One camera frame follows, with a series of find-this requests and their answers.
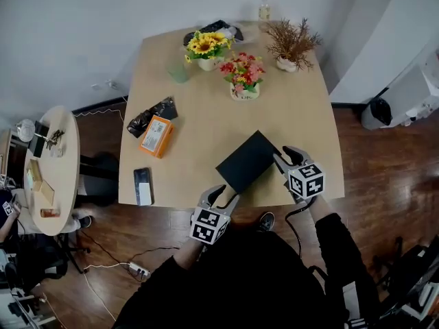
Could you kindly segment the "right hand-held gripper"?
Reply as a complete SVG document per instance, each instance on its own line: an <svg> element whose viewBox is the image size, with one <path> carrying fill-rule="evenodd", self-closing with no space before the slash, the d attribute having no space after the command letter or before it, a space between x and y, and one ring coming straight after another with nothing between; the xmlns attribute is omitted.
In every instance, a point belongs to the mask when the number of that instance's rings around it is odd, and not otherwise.
<svg viewBox="0 0 439 329"><path fill-rule="evenodd" d="M287 178L287 187L294 201L302 202L323 194L325 173L322 167L316 162L310 163L310 155L297 147L284 145L282 149L290 158L291 164L278 154L273 154L274 163L281 174Z"/></svg>

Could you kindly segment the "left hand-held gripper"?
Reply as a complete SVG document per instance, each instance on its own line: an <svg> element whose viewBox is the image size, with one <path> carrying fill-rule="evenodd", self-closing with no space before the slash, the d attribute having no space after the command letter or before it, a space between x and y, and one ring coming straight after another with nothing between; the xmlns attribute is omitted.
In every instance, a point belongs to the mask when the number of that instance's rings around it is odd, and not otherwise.
<svg viewBox="0 0 439 329"><path fill-rule="evenodd" d="M220 184L201 194L198 207L191 216L190 238L206 245L213 245L225 233L230 223L229 216L236 208L240 195L234 194L224 206L209 210L225 188L225 184Z"/></svg>

